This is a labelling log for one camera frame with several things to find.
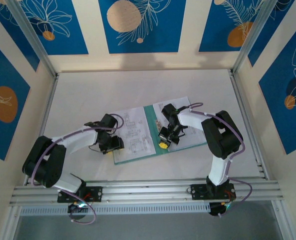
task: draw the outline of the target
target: paper sheet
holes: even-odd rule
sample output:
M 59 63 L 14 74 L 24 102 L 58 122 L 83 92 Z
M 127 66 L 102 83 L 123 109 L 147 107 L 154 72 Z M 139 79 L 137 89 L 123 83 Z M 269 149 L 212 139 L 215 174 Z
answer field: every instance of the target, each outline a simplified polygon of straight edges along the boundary
M 113 151 L 116 164 L 156 153 L 143 107 L 114 113 L 124 119 L 124 126 L 116 131 L 124 143 L 124 149 Z
M 162 102 L 153 104 L 153 109 L 154 109 L 154 112 L 157 116 L 158 122 L 156 122 L 156 125 L 158 128 L 167 127 L 169 124 L 168 120 L 161 113 L 161 110 L 167 104 L 172 104 L 175 108 L 178 109 L 182 106 L 190 105 L 190 102 L 189 102 L 188 97 L 186 96 L 183 98 L 173 99 L 173 100 L 169 100 L 169 101 L 162 101 Z M 184 129 L 183 131 L 186 135 L 180 137 L 180 141 L 179 141 L 178 145 L 171 143 L 170 147 L 168 148 L 169 152 L 189 148 L 189 147 L 203 144 L 206 142 L 203 132 L 199 129 L 196 129 L 193 127 L 188 127 L 186 129 Z

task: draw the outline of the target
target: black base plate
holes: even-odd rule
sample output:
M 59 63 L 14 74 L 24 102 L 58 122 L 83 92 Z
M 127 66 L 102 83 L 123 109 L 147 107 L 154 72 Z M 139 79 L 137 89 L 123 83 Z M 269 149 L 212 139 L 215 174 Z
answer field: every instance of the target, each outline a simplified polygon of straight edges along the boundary
M 101 186 L 86 186 L 85 187 L 85 196 L 89 194 L 84 200 L 87 201 L 88 203 L 91 202 L 101 202 L 102 198 L 102 187 Z M 65 203 L 65 204 L 72 204 L 74 202 L 78 202 L 79 200 L 64 193 L 64 192 L 59 192 L 58 193 L 58 198 L 57 202 L 58 203 Z
M 227 187 L 225 188 L 227 192 L 221 192 L 214 198 L 208 194 L 206 184 L 192 184 L 190 187 L 192 200 L 226 200 L 229 199 L 229 194 L 227 192 L 231 192 L 234 194 L 234 196 L 236 196 L 234 185 L 232 183 L 227 184 Z

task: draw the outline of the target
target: yellow object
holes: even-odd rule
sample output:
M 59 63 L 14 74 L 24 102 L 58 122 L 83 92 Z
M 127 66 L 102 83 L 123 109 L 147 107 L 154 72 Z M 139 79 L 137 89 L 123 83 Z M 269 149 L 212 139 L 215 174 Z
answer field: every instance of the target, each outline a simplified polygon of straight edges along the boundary
M 164 142 L 159 143 L 160 148 L 167 149 L 169 146 L 165 144 Z

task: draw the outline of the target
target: white table surface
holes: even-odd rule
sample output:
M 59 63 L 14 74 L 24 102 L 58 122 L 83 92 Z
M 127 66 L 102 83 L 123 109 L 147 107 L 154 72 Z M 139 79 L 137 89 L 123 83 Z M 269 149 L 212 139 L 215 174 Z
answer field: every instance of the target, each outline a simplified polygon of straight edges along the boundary
M 101 120 L 105 113 L 184 96 L 191 103 L 203 102 L 200 110 L 204 112 L 226 110 L 230 114 L 247 149 L 234 158 L 229 175 L 259 176 L 230 77 L 224 69 L 61 73 L 44 135 L 64 135 L 84 123 Z M 71 157 L 70 171 L 86 181 L 205 178 L 212 163 L 207 145 L 120 165 L 114 165 L 111 153 L 103 155 L 86 147 Z

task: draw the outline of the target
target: white wall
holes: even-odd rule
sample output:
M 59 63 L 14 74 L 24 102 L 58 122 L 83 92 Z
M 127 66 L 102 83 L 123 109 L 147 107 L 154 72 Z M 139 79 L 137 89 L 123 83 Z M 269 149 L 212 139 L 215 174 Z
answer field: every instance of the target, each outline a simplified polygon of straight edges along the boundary
M 279 181 L 296 224 L 296 151 L 286 155 L 277 129 L 259 87 L 259 80 L 296 31 L 296 0 L 252 68 L 246 60 L 240 80 L 249 101 L 255 127 L 260 136 L 271 172 Z
M 94 70 L 230 69 L 239 52 L 199 47 L 212 0 L 187 0 L 178 53 L 109 54 L 97 0 L 73 0 L 89 55 L 53 55 L 58 72 Z
M 0 160 L 0 228 L 13 187 L 21 185 L 24 175 L 21 167 L 38 136 L 47 98 L 53 83 L 40 63 L 35 72 L 0 23 L 0 50 L 30 85 L 11 146 L 5 161 Z

